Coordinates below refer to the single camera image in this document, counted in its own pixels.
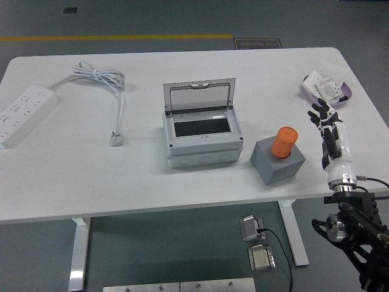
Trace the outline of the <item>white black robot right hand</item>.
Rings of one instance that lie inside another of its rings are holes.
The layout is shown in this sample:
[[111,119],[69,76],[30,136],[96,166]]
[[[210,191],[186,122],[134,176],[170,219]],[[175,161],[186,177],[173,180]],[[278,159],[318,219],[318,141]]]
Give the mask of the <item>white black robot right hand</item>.
[[357,178],[351,168],[352,156],[346,125],[325,100],[318,99],[312,108],[314,111],[308,111],[308,115],[322,137],[322,167],[328,174],[329,188],[355,188]]

